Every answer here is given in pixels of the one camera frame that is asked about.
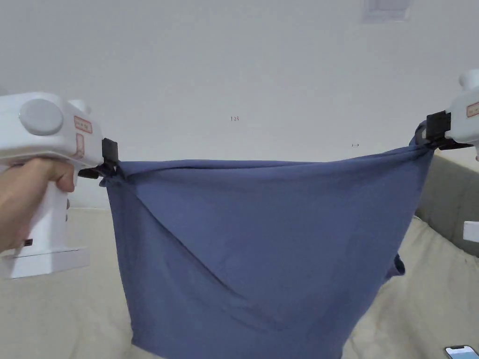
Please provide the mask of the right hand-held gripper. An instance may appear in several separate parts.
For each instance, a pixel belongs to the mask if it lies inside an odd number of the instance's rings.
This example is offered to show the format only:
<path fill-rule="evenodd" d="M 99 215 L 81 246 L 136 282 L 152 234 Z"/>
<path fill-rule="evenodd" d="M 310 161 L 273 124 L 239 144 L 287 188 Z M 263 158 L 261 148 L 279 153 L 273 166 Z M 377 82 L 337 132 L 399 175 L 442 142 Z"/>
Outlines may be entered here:
<path fill-rule="evenodd" d="M 479 70 L 459 76 L 461 94 L 442 112 L 428 115 L 414 135 L 416 145 L 432 150 L 457 150 L 473 147 L 479 159 Z"/>

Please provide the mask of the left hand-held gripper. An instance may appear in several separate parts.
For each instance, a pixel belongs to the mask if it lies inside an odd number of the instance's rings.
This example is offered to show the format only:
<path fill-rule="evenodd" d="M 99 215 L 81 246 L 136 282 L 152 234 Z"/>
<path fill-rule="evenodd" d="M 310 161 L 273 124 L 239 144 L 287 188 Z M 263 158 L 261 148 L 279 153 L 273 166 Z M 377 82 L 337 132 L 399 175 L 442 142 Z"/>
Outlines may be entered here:
<path fill-rule="evenodd" d="M 65 100 L 44 92 L 2 96 L 0 99 L 0 163 L 11 167 L 37 157 L 59 159 L 74 167 L 78 177 L 115 176 L 118 146 L 105 138 L 81 100 Z M 67 194 L 50 183 L 33 217 L 22 248 L 1 256 L 1 270 L 18 279 L 73 270 L 89 265 L 86 247 L 67 240 Z"/>

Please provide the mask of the person's left hand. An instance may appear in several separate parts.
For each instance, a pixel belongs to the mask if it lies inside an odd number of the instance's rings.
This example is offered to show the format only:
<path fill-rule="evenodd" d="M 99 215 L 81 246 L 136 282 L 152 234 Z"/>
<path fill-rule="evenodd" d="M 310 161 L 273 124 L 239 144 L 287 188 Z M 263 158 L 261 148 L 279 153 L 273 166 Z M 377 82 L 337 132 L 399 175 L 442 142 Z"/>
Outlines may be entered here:
<path fill-rule="evenodd" d="M 23 246 L 30 223 L 49 183 L 61 191 L 74 191 L 74 167 L 58 160 L 35 158 L 0 176 L 0 251 Z"/>

